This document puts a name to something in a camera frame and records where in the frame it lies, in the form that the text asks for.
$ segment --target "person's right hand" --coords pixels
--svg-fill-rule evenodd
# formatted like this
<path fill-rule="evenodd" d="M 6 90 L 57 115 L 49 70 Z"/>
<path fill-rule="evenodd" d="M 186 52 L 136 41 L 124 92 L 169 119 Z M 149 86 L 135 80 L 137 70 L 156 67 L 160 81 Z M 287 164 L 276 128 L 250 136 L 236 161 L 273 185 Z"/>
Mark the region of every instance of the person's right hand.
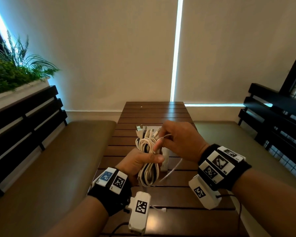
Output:
<path fill-rule="evenodd" d="M 159 136 L 171 134 L 159 139 L 153 147 L 157 151 L 166 147 L 176 153 L 179 157 L 193 162 L 198 162 L 202 153 L 209 147 L 209 144 L 188 122 L 175 122 L 167 120 L 163 123 Z"/>

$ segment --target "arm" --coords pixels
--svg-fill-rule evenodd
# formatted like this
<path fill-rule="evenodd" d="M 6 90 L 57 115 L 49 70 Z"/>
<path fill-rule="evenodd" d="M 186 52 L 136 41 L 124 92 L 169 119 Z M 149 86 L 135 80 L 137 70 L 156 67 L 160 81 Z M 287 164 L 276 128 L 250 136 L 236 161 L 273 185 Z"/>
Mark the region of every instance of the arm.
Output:
<path fill-rule="evenodd" d="M 154 150 L 166 147 L 198 163 L 209 144 L 190 123 L 166 121 Z M 269 175 L 249 169 L 235 182 L 233 193 L 257 222 L 272 236 L 296 236 L 296 189 Z"/>
<path fill-rule="evenodd" d="M 116 168 L 128 175 L 131 184 L 137 185 L 136 175 L 144 163 L 162 163 L 162 155 L 142 153 L 133 149 L 117 164 Z M 109 215 L 102 203 L 87 196 L 73 211 L 59 221 L 44 237 L 94 237 L 99 236 L 109 219 Z"/>

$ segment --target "wooden table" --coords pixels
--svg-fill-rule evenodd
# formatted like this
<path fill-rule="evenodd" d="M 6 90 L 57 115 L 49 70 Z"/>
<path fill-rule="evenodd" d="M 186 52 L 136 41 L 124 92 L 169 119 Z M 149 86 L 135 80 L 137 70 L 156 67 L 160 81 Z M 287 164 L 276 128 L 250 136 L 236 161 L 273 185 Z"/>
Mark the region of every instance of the wooden table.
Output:
<path fill-rule="evenodd" d="M 136 125 L 161 126 L 165 120 L 193 124 L 183 102 L 127 102 L 95 177 L 107 167 L 114 167 L 135 148 Z M 179 160 L 177 155 L 170 153 L 168 169 L 171 170 Z M 197 168 L 196 163 L 183 160 L 159 186 L 146 189 L 151 195 L 151 205 L 167 208 L 166 213 L 152 208 L 149 210 L 146 236 L 238 236 L 238 213 L 230 197 L 223 198 L 216 209 L 209 211 L 190 189 L 188 182 L 197 174 Z M 133 187 L 133 196 L 137 191 L 143 191 L 143 188 Z M 109 235 L 129 218 L 130 214 L 123 211 L 110 217 L 102 235 Z M 116 235 L 132 234 L 127 226 L 122 226 Z M 242 223 L 240 236 L 248 236 Z"/>

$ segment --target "wrist strap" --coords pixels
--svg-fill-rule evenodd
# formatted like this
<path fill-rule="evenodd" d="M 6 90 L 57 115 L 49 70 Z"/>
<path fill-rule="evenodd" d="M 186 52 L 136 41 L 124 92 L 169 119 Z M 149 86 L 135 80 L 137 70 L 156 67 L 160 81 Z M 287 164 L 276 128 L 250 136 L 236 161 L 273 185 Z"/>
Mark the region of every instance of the wrist strap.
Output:
<path fill-rule="evenodd" d="M 252 167 L 244 156 L 217 144 L 203 152 L 198 164 L 197 173 L 213 191 L 231 191 L 237 179 Z"/>
<path fill-rule="evenodd" d="M 126 174 L 109 167 L 97 178 L 88 195 L 97 198 L 112 216 L 130 203 L 131 183 Z"/>

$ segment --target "cushioned seat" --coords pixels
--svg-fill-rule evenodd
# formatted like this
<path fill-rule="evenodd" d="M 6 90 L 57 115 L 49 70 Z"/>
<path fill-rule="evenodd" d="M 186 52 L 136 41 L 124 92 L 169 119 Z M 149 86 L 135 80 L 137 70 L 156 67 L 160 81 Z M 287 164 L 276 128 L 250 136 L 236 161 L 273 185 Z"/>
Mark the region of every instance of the cushioned seat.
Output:
<path fill-rule="evenodd" d="M 198 132 L 210 143 L 216 143 L 244 155 L 253 168 L 296 188 L 296 177 L 258 144 L 235 122 L 195 122 Z M 238 201 L 233 202 L 239 211 Z M 251 237 L 270 236 L 243 208 L 241 219 Z"/>
<path fill-rule="evenodd" d="M 40 236 L 86 196 L 113 121 L 71 122 L 0 198 L 0 236 Z"/>

